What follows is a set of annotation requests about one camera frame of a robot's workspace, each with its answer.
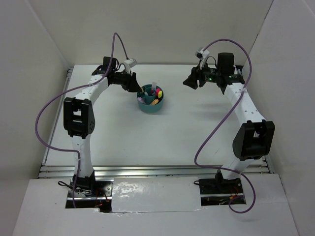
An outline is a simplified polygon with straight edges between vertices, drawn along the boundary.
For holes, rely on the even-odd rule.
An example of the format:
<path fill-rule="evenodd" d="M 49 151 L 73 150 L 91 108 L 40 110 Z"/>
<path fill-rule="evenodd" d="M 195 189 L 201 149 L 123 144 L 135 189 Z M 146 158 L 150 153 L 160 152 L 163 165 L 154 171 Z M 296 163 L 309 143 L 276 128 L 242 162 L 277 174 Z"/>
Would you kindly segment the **teal round organizer container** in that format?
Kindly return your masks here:
<path fill-rule="evenodd" d="M 143 91 L 137 93 L 138 107 L 142 112 L 153 114 L 163 106 L 164 91 L 159 86 L 144 85 Z"/>

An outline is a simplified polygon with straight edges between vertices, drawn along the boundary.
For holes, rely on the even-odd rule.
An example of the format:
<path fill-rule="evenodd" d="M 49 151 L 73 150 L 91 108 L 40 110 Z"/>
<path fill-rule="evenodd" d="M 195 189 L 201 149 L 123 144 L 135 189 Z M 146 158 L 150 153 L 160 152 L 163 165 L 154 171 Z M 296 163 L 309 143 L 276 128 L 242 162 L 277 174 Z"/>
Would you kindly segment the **purple pink highlighter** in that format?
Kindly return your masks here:
<path fill-rule="evenodd" d="M 143 103 L 143 104 L 146 103 L 146 102 L 143 100 L 143 98 L 141 98 L 141 97 L 138 97 L 137 100 L 138 100 L 139 102 Z"/>

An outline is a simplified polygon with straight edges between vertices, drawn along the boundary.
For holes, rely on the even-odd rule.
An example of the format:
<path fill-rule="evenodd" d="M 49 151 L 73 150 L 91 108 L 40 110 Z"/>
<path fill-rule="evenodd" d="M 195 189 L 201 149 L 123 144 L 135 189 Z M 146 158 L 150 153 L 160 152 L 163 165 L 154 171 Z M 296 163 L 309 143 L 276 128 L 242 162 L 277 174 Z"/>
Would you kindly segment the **orange highlighter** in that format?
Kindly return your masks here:
<path fill-rule="evenodd" d="M 158 102 L 159 102 L 159 100 L 158 100 L 158 99 L 155 99 L 155 100 L 153 100 L 153 101 L 151 102 L 150 105 L 156 105 Z"/>

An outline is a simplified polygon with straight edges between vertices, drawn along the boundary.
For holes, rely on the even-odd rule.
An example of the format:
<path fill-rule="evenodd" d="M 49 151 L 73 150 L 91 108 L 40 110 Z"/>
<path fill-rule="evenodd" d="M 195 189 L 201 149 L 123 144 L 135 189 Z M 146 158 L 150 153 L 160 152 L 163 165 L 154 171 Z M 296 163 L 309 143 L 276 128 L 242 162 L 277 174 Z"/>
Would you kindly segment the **white foil cover plate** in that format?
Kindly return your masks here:
<path fill-rule="evenodd" d="M 197 177 L 116 178 L 112 188 L 115 213 L 186 212 L 202 208 Z"/>

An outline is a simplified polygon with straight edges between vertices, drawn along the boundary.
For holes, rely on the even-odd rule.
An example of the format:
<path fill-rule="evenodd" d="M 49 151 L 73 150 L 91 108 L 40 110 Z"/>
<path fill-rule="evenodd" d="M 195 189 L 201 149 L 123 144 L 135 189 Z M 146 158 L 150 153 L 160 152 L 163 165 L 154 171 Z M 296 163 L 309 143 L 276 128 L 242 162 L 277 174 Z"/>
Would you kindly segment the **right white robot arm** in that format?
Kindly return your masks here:
<path fill-rule="evenodd" d="M 245 80 L 240 72 L 235 71 L 234 55 L 219 53 L 214 68 L 210 68 L 207 59 L 210 53 L 200 49 L 196 52 L 199 64 L 183 84 L 193 89 L 203 87 L 207 82 L 215 83 L 229 100 L 240 128 L 232 142 L 234 159 L 223 165 L 215 175 L 215 188 L 221 193 L 239 183 L 240 174 L 252 162 L 267 155 L 271 148 L 275 125 L 267 121 L 258 111 L 250 98 Z"/>

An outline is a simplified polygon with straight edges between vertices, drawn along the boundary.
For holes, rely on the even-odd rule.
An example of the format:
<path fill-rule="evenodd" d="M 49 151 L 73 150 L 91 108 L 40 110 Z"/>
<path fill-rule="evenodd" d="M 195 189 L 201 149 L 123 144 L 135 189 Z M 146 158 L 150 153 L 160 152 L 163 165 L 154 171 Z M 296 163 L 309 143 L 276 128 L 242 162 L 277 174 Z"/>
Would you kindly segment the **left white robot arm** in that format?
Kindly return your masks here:
<path fill-rule="evenodd" d="M 142 88 L 136 80 L 136 73 L 131 68 L 137 65 L 136 59 L 127 59 L 119 71 L 117 59 L 104 57 L 91 74 L 88 86 L 74 97 L 63 101 L 63 127 L 70 136 L 73 149 L 79 153 L 78 164 L 75 164 L 73 182 L 75 189 L 86 196 L 92 196 L 97 191 L 95 171 L 91 161 L 91 134 L 95 129 L 93 104 L 110 86 L 120 85 L 128 92 L 141 92 Z"/>

